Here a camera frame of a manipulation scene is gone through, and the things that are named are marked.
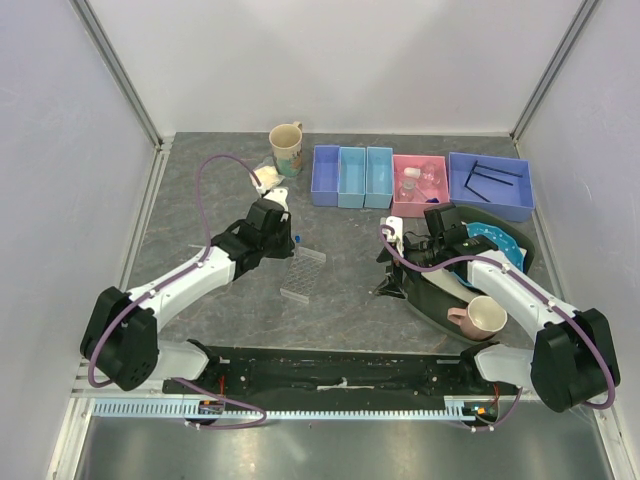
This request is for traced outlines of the glass flask with stopper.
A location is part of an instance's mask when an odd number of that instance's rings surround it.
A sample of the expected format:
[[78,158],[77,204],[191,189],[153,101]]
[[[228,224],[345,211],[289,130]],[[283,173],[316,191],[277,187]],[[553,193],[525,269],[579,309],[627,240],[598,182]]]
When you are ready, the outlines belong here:
[[401,185],[407,189],[431,191],[444,188],[445,180],[438,166],[427,162],[420,167],[405,167]]

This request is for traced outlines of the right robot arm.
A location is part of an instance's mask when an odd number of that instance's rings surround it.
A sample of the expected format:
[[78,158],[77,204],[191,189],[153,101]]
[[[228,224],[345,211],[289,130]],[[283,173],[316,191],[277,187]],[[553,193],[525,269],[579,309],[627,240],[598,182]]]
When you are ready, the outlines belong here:
[[376,294],[403,299],[445,334],[468,343],[458,368],[467,392],[492,383],[533,391],[554,412],[610,408],[620,372],[609,322],[546,291],[528,272],[533,242],[499,217],[442,204],[424,212],[427,233],[381,218],[384,281]]

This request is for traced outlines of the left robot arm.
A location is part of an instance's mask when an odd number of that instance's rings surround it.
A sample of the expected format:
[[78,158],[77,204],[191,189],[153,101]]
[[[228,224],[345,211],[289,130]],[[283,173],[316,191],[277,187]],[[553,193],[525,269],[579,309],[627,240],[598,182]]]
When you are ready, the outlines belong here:
[[121,291],[109,287],[97,298],[80,352],[94,388],[110,384],[132,391],[149,380],[184,378],[198,393],[219,382],[219,369],[195,341],[161,341],[161,330],[208,293],[255,269],[264,258],[287,259],[294,251],[284,188],[256,200],[245,218],[211,238],[193,258],[165,275]]

